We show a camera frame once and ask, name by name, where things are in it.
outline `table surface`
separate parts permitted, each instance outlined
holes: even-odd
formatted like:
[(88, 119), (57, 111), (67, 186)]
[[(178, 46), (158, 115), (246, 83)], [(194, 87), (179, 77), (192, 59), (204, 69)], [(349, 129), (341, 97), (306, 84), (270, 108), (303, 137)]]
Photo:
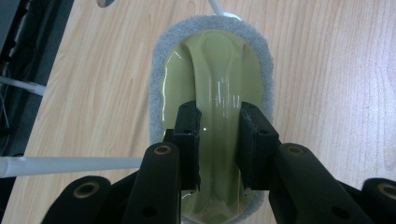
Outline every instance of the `table surface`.
[[(396, 179), (396, 1), (220, 1), (274, 57), (274, 125), (335, 178)], [(142, 156), (149, 146), (151, 56), (200, 0), (76, 0), (25, 156)], [(18, 177), (3, 223), (39, 223), (73, 180), (133, 170)], [(245, 223), (275, 223), (268, 200)]]

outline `screw hole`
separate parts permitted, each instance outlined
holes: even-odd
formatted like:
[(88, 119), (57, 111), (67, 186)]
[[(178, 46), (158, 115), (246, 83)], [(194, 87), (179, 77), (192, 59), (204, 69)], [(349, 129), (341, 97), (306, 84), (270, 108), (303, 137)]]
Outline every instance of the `screw hole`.
[(396, 187), (388, 183), (380, 183), (378, 185), (379, 191), (387, 197), (396, 200)]
[(158, 154), (158, 155), (165, 155), (171, 151), (172, 151), (172, 148), (170, 148), (168, 146), (159, 146), (159, 147), (154, 148), (155, 154)]
[(341, 219), (349, 219), (349, 213), (343, 208), (333, 206), (332, 213), (340, 217)]
[(153, 206), (147, 206), (142, 210), (143, 217), (155, 217), (157, 214), (158, 211)]
[(95, 194), (99, 188), (99, 184), (96, 182), (84, 183), (75, 189), (74, 196), (79, 199), (88, 198)]

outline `white cable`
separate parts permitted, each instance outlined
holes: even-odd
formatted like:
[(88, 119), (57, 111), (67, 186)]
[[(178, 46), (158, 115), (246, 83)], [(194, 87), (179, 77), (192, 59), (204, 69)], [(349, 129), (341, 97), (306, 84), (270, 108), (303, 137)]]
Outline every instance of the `white cable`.
[(139, 168), (143, 158), (0, 157), (0, 178)]
[(46, 90), (45, 86), (36, 84), (34, 82), (22, 82), (22, 81), (18, 81), (18, 80), (9, 78), (9, 77), (0, 76), (0, 82), (2, 82), (4, 84), (8, 84), (10, 86), (25, 89), (29, 92), (32, 92), (32, 93), (35, 93), (35, 94), (41, 95), (41, 96), (44, 95), (44, 92)]

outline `gray sponge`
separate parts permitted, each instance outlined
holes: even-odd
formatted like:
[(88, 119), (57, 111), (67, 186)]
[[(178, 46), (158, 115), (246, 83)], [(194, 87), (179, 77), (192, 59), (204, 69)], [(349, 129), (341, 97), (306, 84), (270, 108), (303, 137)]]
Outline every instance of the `gray sponge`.
[[(152, 58), (152, 71), (149, 88), (149, 127), (150, 143), (162, 141), (163, 132), (160, 113), (163, 108), (163, 99), (160, 88), (164, 75), (164, 61), (176, 43), (189, 35), (203, 30), (225, 30), (245, 39), (256, 53), (261, 65), (261, 76), (265, 93), (262, 97), (262, 108), (265, 117), (272, 120), (273, 111), (273, 60), (267, 42), (251, 25), (235, 18), (224, 16), (195, 16), (181, 21), (170, 27), (160, 36)], [(245, 212), (233, 221), (239, 222), (255, 212), (263, 201), (263, 191), (258, 191)]]

